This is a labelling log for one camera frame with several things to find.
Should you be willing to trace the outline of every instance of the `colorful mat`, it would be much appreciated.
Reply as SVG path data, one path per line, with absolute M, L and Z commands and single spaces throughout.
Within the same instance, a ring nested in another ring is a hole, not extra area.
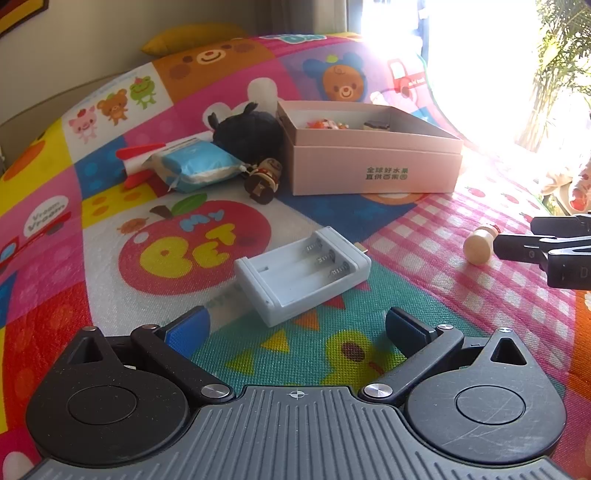
M 210 312 L 211 335 L 194 360 L 237 390 L 357 388 L 376 378 L 404 360 L 383 331 L 391 306 L 467 335 L 510 326 L 567 406 L 554 459 L 575 478 L 591 478 L 591 294 L 549 289 L 537 266 L 493 259 L 477 268 L 462 257 L 464 238 L 481 222 L 525 233 L 532 216 L 546 215 L 507 166 L 477 156 L 453 194 L 294 197 L 283 185 L 266 206 L 251 201 L 239 179 L 191 196 L 167 193 L 156 180 L 122 186 L 119 148 L 208 136 L 211 112 L 223 119 L 249 101 L 270 112 L 278 98 L 344 101 L 343 85 L 355 91 L 349 100 L 394 105 L 460 135 L 417 56 L 380 58 L 352 34 L 275 35 L 197 48 L 122 75 L 49 127 L 0 179 L 4 480 L 39 460 L 24 425 L 27 401 L 80 327 L 126 335 L 197 304 Z M 379 168 L 373 173 L 391 174 Z M 369 281 L 265 327 L 233 280 L 233 260 L 324 225 L 369 248 Z

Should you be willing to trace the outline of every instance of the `blue tissue packet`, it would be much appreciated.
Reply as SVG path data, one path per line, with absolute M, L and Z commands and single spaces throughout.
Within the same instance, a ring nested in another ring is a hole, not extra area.
M 182 193 L 231 179 L 246 170 L 246 165 L 236 157 L 198 138 L 154 153 L 145 165 L 172 189 Z

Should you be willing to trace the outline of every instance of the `pink gingham pattern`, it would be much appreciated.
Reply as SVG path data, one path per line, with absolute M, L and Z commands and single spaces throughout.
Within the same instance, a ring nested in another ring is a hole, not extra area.
M 463 242 L 484 222 L 505 233 L 529 233 L 519 213 L 508 217 L 508 212 L 455 192 L 427 196 L 365 243 L 381 264 L 483 330 L 513 328 L 541 366 L 566 381 L 574 343 L 574 292 L 549 288 L 535 264 L 495 256 L 481 267 L 468 264 Z

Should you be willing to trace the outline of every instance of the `white battery charger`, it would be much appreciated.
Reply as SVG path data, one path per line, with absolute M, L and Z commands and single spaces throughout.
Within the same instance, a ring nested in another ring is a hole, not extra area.
M 367 280 L 370 269 L 369 257 L 329 226 L 234 262 L 238 283 L 269 327 Z

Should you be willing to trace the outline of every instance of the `pink pig print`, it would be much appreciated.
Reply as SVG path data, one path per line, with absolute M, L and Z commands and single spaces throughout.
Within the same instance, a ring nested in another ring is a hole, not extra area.
M 78 138 L 84 140 L 84 144 L 88 143 L 89 138 L 96 138 L 96 114 L 95 106 L 91 106 L 88 110 L 83 108 L 78 112 L 76 118 L 68 120 L 72 131 L 78 134 Z

